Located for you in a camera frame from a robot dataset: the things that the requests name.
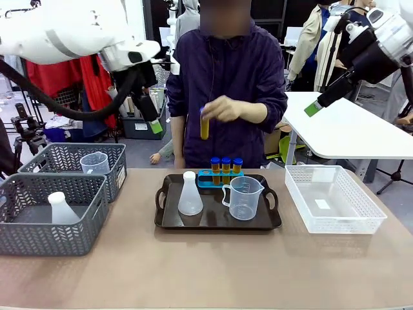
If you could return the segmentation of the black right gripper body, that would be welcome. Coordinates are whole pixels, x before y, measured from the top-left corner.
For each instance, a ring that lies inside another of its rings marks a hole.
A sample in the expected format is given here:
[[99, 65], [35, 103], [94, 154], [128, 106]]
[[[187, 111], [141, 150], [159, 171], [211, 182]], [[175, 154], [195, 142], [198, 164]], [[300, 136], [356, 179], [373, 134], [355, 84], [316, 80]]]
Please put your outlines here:
[[317, 103], [321, 108], [327, 108], [335, 101], [343, 98], [356, 85], [354, 80], [354, 69], [348, 69], [333, 84], [327, 87], [317, 98]]

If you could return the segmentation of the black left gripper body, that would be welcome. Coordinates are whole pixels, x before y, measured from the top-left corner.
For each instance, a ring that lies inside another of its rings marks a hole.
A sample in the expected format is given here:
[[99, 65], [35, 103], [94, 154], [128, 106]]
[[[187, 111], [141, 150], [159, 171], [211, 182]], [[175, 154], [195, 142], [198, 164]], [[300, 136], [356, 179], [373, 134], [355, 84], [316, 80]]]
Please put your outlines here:
[[137, 108], [146, 122], [153, 122], [157, 120], [159, 116], [159, 113], [149, 95], [143, 95], [139, 98]]

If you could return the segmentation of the person's left hand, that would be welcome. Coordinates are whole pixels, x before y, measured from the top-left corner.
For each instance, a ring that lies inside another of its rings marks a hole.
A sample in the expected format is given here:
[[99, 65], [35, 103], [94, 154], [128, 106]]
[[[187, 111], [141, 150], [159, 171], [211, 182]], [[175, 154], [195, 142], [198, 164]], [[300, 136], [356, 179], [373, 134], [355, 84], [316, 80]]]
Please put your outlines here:
[[267, 107], [263, 103], [250, 103], [220, 96], [207, 103], [202, 112], [202, 120], [217, 119], [227, 123], [236, 119], [258, 124], [263, 122], [268, 115]]

